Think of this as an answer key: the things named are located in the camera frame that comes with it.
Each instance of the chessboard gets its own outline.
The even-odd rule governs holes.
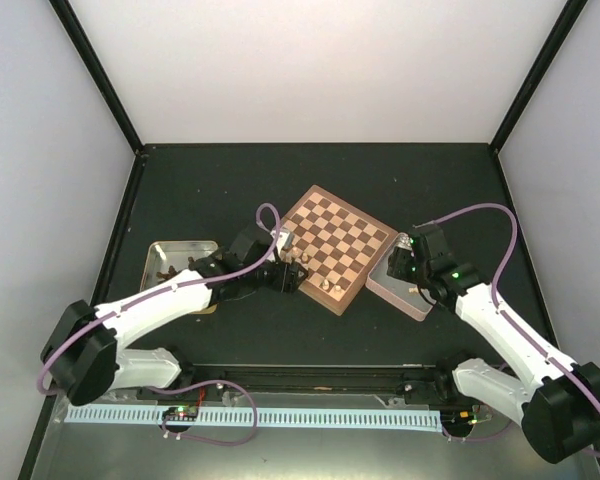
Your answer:
[[[300,286],[342,315],[398,233],[314,185],[283,218],[294,233],[291,251],[309,271]]]

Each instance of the black metal frame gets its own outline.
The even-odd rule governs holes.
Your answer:
[[[522,86],[520,87],[520,90],[518,90],[516,98],[514,98],[498,131],[493,137],[493,140],[491,140],[490,147],[494,152],[498,153],[502,150],[507,138],[509,138],[509,135],[518,123],[518,120],[522,116],[522,112],[524,112],[524,109],[527,107],[529,100],[531,100],[531,97],[538,88],[544,74],[549,70],[551,62],[553,62],[553,59],[560,50],[560,47],[569,35],[571,28],[576,23],[576,20],[586,4],[587,0],[567,0],[560,16],[553,25],[549,36],[545,40],[544,45],[542,45],[540,53],[533,62],[531,70],[529,70],[524,82],[522,82]]]
[[[91,46],[87,35],[85,34],[80,22],[71,7],[69,0],[49,0],[53,6],[58,18],[62,22],[69,38],[73,42],[76,50],[80,54],[85,66],[91,74],[94,82],[100,90],[105,102],[109,106],[111,113],[118,122],[120,129],[125,135],[129,146],[136,154],[136,158],[131,170],[129,181],[127,183],[122,203],[116,218],[114,229],[112,232],[109,245],[105,254],[105,258],[98,276],[96,288],[92,298],[92,304],[98,304],[104,301],[109,288],[111,274],[115,268],[118,253],[127,224],[136,197],[137,189],[142,178],[145,167],[145,158],[143,154],[144,144],[140,140],[129,116],[127,115],[122,102],[115,92],[104,67],[100,63],[95,50]],[[529,100],[535,92],[537,86],[542,80],[544,74],[549,69],[551,62],[556,56],[558,50],[569,34],[580,12],[586,5],[587,0],[567,0],[565,6],[553,26],[547,40],[545,41],[540,53],[535,59],[531,70],[527,74],[518,94],[511,104],[505,118],[503,119],[496,135],[491,141],[489,147],[491,149],[493,160],[498,167],[502,185],[505,189],[508,207],[514,210],[511,194],[507,187],[507,183],[502,171],[502,166],[498,153],[502,149],[507,138],[513,131],[517,121],[526,108]],[[529,270],[533,272],[531,257],[525,243],[524,237],[519,237],[520,245],[524,252],[524,257],[528,263]],[[545,303],[542,299],[540,286],[535,275],[532,275],[534,291],[542,308],[543,316],[549,325],[550,341],[556,344],[556,337],[547,312]],[[202,375],[211,375],[218,378],[218,375],[230,376],[233,380],[241,381],[241,383],[249,385],[258,385],[257,390],[263,391],[315,391],[315,387],[324,385],[326,388],[334,388],[335,390],[323,391],[346,391],[366,392],[375,391],[377,393],[397,393],[396,385],[410,383],[429,384],[432,369],[430,368],[347,368],[346,372],[342,372],[338,368],[311,368],[311,367],[293,367],[293,368],[278,368],[278,367],[231,367],[231,366],[200,366],[199,372]],[[427,389],[421,389],[420,393],[414,392],[414,397],[411,399],[414,403],[429,401],[427,398],[431,392]],[[42,412],[38,418],[35,430],[33,432],[31,443],[25,456],[19,479],[31,478],[36,459],[44,438],[47,424],[50,420],[53,410],[53,398],[45,399],[42,407]]]
[[[95,50],[91,46],[87,34],[82,29],[82,25],[80,25],[80,21],[73,11],[69,0],[49,0],[49,3],[51,3],[53,9],[56,11],[69,38],[80,54],[87,70],[89,70],[98,90],[100,90],[104,101],[107,102],[109,110],[111,110],[113,117],[120,126],[120,130],[122,130],[122,133],[127,138],[131,150],[133,150],[136,155],[139,154],[142,152],[144,144],[136,133],[136,130],[131,123],[131,119],[127,115],[122,102],[118,98],[118,94],[109,81],[109,77],[100,63]]]

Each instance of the black table surface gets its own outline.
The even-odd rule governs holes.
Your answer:
[[[314,184],[398,231],[475,203],[506,203],[486,144],[156,145],[147,153],[108,301],[138,292],[153,242],[229,244],[261,203],[273,203],[284,215]],[[505,215],[470,213],[444,230],[460,261],[493,275],[510,238]],[[548,338],[527,265],[517,247],[499,290]],[[263,289],[211,315],[177,319],[134,346],[172,345],[195,364],[431,365],[462,349],[500,361],[451,313],[434,309],[416,322],[366,288],[342,316],[301,292]]]

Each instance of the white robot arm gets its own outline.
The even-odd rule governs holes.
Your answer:
[[[273,253],[258,268],[228,281],[214,280],[242,271],[266,254],[272,235],[254,224],[243,230],[229,249],[220,248],[190,263],[188,269],[149,290],[95,308],[76,302],[65,310],[41,360],[45,363],[80,328],[101,322],[49,368],[73,405],[85,405],[117,388],[172,386],[181,373],[175,352],[128,347],[176,318],[240,298],[261,286],[295,292],[307,271],[298,263],[282,262],[278,255],[291,241],[292,234],[282,229]]]
[[[458,264],[438,225],[409,230],[394,248],[387,273],[428,290],[438,305],[477,330],[516,375],[465,356],[445,367],[449,371],[438,383],[451,384],[509,417],[548,462],[557,463],[600,440],[600,413],[568,378],[584,384],[600,404],[600,369],[593,363],[578,365],[555,348],[472,265]]]

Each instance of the metal tray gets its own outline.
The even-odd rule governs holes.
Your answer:
[[[403,311],[414,320],[422,322],[429,311],[431,311],[431,305],[422,299],[413,283],[402,282],[387,275],[389,255],[391,255],[393,247],[403,235],[406,235],[406,233],[398,235],[396,242],[389,245],[389,248],[383,253],[380,261],[369,272],[366,286],[398,310]],[[424,295],[431,301],[427,292],[424,292]]]
[[[140,291],[155,287],[162,280],[158,273],[167,273],[170,266],[180,271],[189,267],[189,257],[194,260],[207,257],[218,249],[218,244],[211,240],[187,240],[154,242],[149,247],[144,274],[140,284]],[[195,314],[215,312],[216,305]]]

